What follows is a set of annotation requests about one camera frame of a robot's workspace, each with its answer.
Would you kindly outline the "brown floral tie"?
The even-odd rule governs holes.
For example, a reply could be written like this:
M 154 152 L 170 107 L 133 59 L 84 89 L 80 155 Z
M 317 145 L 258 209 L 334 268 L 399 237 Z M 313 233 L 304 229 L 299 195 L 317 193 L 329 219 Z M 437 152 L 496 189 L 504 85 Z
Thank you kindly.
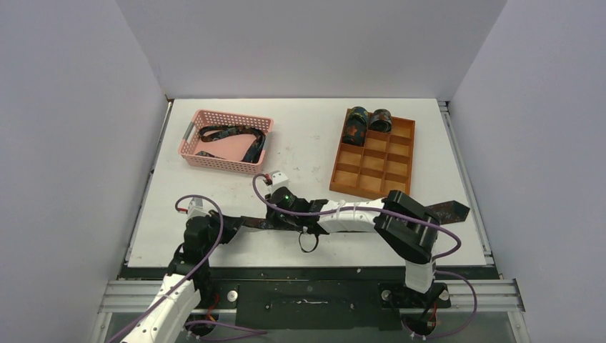
M 434 212 L 442 224 L 452 224 L 464 222 L 470 212 L 470 208 L 460 202 L 451 200 L 438 204 L 426 206 L 428 210 Z M 296 228 L 293 224 L 281 222 L 278 219 L 264 219 L 242 216 L 243 226 L 253 229 L 295 231 L 301 232 L 302 229 Z

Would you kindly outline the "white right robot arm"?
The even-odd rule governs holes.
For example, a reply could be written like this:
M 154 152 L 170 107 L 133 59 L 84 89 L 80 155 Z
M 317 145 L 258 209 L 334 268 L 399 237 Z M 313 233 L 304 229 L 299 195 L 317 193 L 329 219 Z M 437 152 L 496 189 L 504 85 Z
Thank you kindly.
M 435 262 L 433 246 L 438 216 L 407 194 L 392 190 L 387 197 L 369 202 L 307 201 L 280 187 L 264 196 L 269 202 L 266 219 L 278 227 L 316 237 L 341 232 L 377 233 L 405 260 L 404 297 L 415 307 L 432 298 Z

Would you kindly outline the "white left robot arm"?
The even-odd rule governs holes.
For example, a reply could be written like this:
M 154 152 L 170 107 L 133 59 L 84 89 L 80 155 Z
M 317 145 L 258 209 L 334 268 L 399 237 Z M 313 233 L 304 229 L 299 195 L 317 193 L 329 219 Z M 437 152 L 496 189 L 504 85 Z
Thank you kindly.
M 229 243 L 243 225 L 241 217 L 217 213 L 189 218 L 184 241 L 154 300 L 129 325 L 129 333 L 116 334 L 110 342 L 175 342 L 192 310 L 207 306 L 214 297 L 210 254 L 219 244 Z

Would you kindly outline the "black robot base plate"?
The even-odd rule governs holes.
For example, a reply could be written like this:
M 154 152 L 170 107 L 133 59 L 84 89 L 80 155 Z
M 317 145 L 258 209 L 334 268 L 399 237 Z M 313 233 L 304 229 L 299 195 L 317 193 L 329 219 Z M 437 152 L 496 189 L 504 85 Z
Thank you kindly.
M 353 268 L 212 268 L 200 291 L 197 309 L 236 312 L 236 324 L 252 329 L 402 328 L 396 316 L 406 310 L 411 321 L 426 320 L 433 308 L 454 306 L 455 285 L 479 294 L 481 281 L 495 280 L 488 269 L 462 268 L 465 283 L 447 268 L 436 273 L 424 293 L 404 285 L 404 267 Z

